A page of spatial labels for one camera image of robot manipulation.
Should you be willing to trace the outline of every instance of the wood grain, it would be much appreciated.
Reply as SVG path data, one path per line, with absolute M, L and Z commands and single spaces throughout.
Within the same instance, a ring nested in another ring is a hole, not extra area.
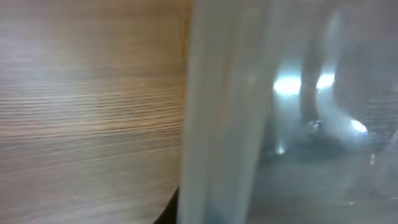
M 0 0 L 0 223 L 154 221 L 179 179 L 189 17 Z

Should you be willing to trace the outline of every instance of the light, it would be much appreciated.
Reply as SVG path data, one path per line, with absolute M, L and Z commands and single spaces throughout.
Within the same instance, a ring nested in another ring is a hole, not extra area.
M 323 74 L 319 77 L 317 89 L 322 90 L 331 87 L 335 82 L 335 74 Z
M 365 125 L 361 124 L 359 121 L 357 120 L 351 120 L 351 125 L 353 126 L 353 128 L 361 133 L 365 133 L 368 130 L 366 129 Z
M 279 155 L 283 155 L 283 154 L 285 154 L 285 149 L 284 149 L 282 146 L 279 146 L 279 147 L 278 147 L 277 153 L 278 153 Z
M 301 80 L 298 77 L 279 78 L 274 83 L 274 90 L 284 96 L 297 95 L 300 92 Z

